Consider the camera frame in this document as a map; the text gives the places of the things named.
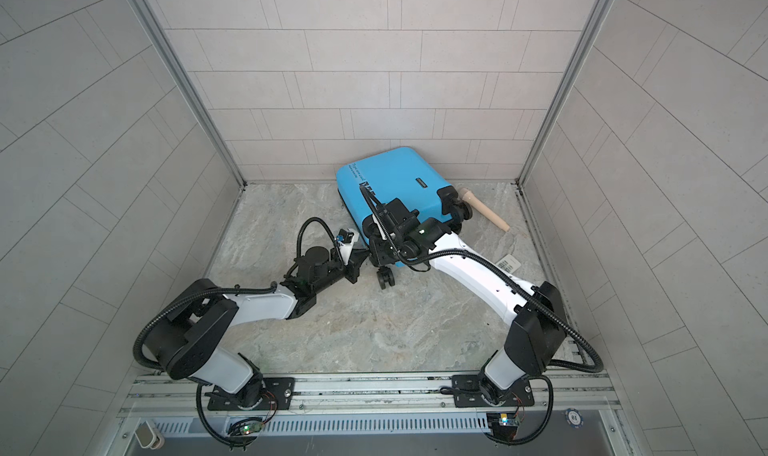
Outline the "blue hard-shell suitcase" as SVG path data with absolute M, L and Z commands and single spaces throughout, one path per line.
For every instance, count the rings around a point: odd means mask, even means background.
M 424 222 L 434 218 L 447 225 L 447 234 L 458 234 L 462 223 L 473 216 L 458 191 L 410 148 L 398 148 L 343 166 L 336 176 L 339 195 L 361 233 L 363 220 L 371 215 L 365 196 L 387 204 L 399 199 L 409 211 L 417 210 Z M 381 288 L 395 284 L 391 267 L 376 267 Z

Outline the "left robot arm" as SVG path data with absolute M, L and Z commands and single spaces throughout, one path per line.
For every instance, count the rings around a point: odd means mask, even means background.
M 192 283 L 153 317 L 133 344 L 135 361 L 173 380 L 214 387 L 213 394 L 242 409 L 256 407 L 266 387 L 259 368 L 221 345 L 235 326 L 261 320 L 290 320 L 307 313 L 319 292 L 346 279 L 357 282 L 366 249 L 312 247 L 281 283 L 267 288 L 222 288 L 208 279 Z

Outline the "small white remote control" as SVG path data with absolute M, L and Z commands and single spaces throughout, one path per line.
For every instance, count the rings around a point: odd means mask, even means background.
M 518 261 L 513 255 L 507 254 L 502 257 L 496 265 L 505 273 L 514 274 L 518 269 L 522 267 L 522 263 Z

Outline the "white ventilation grille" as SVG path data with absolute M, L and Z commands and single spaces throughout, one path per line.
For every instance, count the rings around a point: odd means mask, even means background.
M 222 435 L 243 417 L 211 418 Z M 199 417 L 156 417 L 157 429 L 171 438 L 206 437 Z M 349 414 L 275 416 L 260 433 L 266 436 L 490 433 L 487 417 L 474 413 Z

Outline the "small white pink object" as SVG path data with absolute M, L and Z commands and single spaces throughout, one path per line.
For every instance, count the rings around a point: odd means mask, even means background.
M 165 438 L 151 420 L 142 421 L 134 430 L 134 437 L 141 449 L 158 450 L 165 444 Z

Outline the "round blue white sticker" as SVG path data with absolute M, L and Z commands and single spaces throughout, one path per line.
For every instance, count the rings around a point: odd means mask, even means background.
M 573 428 L 581 428 L 583 426 L 583 418 L 578 410 L 569 408 L 565 411 L 565 417 L 568 424 Z

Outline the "aluminium mounting rail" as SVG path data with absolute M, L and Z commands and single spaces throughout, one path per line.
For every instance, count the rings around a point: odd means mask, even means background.
M 607 373 L 587 375 L 555 368 L 540 380 L 517 382 L 503 403 L 489 404 L 480 393 L 474 372 L 406 372 L 342 374 L 272 374 L 262 386 L 277 400 L 277 416 L 374 413 L 435 413 L 507 411 L 530 414 L 553 407 L 621 409 Z M 165 375 L 138 376 L 121 403 L 118 416 L 196 416 L 197 385 Z

